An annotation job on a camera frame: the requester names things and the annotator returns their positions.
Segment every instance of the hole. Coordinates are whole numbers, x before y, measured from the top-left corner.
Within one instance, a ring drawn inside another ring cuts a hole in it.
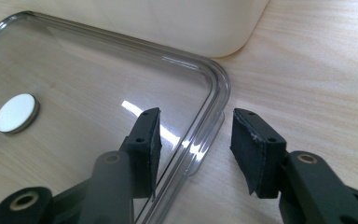
[[[358,220],[350,216],[340,216],[339,219],[345,224],[358,224]]]
[[[94,220],[94,224],[108,224],[110,223],[110,217],[100,216]]]
[[[114,163],[120,160],[120,156],[118,155],[111,155],[105,158],[105,161],[107,163]]]
[[[39,195],[34,191],[29,191],[17,197],[11,204],[12,211],[20,211],[32,206],[39,199]]]
[[[316,162],[318,162],[318,160],[316,160],[316,158],[314,158],[313,156],[308,155],[308,154],[300,154],[297,156],[297,158],[300,161],[308,163],[308,164],[315,164]]]

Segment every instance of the plastic container lid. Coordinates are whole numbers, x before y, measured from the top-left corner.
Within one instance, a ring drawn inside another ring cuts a hole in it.
[[[42,106],[27,129],[0,133],[0,201],[34,186],[55,195],[89,178],[137,116],[159,107],[157,198],[134,200],[137,222],[155,222],[197,172],[229,88],[209,59],[38,13],[13,15],[0,23],[0,108],[22,92]]]

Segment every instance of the wooden table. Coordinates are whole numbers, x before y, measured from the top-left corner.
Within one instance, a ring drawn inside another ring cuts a hole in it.
[[[21,10],[0,2],[0,20]],[[322,156],[358,189],[358,2],[270,0],[246,45],[215,60],[232,85],[226,120],[164,223],[282,223],[278,200],[248,195],[229,150],[235,107],[253,110],[289,151]]]

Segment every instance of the white container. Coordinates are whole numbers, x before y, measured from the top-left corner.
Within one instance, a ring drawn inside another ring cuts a hole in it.
[[[21,0],[21,7],[207,57],[242,47],[269,0]]]

